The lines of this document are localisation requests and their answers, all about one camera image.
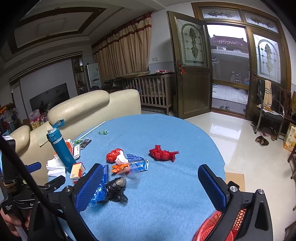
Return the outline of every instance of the white tile floor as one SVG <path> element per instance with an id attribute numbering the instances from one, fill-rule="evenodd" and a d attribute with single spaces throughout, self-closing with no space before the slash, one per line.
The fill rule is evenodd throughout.
<path id="1" fill-rule="evenodd" d="M 216 91 L 216 93 L 213 92 L 213 98 L 234 101 L 241 104 L 247 104 L 248 102 L 248 93 L 243 89 L 237 90 L 231 86 L 215 85 L 213 91 Z"/>
<path id="2" fill-rule="evenodd" d="M 143 111 L 143 114 L 154 112 Z M 268 201 L 274 241 L 284 239 L 284 230 L 296 220 L 295 181 L 287 162 L 290 152 L 282 140 L 271 141 L 260 147 L 250 121 L 214 112 L 186 119 L 204 130 L 218 147 L 224 161 L 225 171 L 243 173 L 247 192 L 262 188 Z"/>

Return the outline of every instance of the beige leather sofa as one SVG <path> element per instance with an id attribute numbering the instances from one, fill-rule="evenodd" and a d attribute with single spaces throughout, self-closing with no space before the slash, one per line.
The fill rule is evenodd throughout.
<path id="1" fill-rule="evenodd" d="M 54 150 L 46 138 L 47 131 L 60 119 L 64 139 L 75 139 L 84 131 L 103 121 L 121 116 L 141 114 L 139 93 L 136 90 L 122 90 L 111 94 L 98 90 L 69 99 L 48 112 L 48 121 L 32 130 L 22 126 L 10 134 L 16 142 L 16 152 L 24 164 L 39 161 L 42 168 L 32 173 L 39 185 L 47 182 L 47 160 L 54 157 Z"/>

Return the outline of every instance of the round table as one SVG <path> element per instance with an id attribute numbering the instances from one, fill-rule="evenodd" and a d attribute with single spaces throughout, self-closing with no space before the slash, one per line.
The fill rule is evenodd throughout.
<path id="1" fill-rule="evenodd" d="M 98 131 L 104 129 L 109 133 L 99 135 Z M 137 187 L 127 186 L 124 191 L 126 204 L 109 201 L 80 212 L 98 240 L 191 241 L 215 210 L 198 180 L 197 169 L 207 164 L 225 180 L 224 161 L 212 139 L 199 127 L 166 115 L 132 115 L 106 121 L 86 137 L 92 142 L 81 150 L 79 161 L 87 171 L 94 163 L 105 165 L 106 154 L 116 148 L 149 160 L 149 169 L 141 172 Z M 175 162 L 154 161 L 148 153 L 155 145 L 179 151 Z M 110 173 L 109 180 L 114 178 Z M 58 190 L 66 185 L 73 185 L 69 173 Z M 67 223 L 60 222 L 75 240 Z"/>

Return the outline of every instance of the television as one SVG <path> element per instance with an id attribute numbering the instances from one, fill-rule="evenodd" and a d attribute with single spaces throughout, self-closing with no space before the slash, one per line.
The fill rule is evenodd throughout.
<path id="1" fill-rule="evenodd" d="M 52 107 L 70 99 L 67 84 L 61 84 L 54 88 L 51 88 L 43 93 L 30 99 L 32 111 L 39 109 L 40 112 L 45 112 L 49 103 L 52 103 Z"/>

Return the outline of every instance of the curtain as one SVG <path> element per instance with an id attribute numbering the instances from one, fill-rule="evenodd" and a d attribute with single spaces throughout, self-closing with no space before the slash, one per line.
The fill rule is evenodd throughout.
<path id="1" fill-rule="evenodd" d="M 92 48 L 102 82 L 147 71 L 151 46 L 151 13 L 133 19 L 96 42 Z"/>

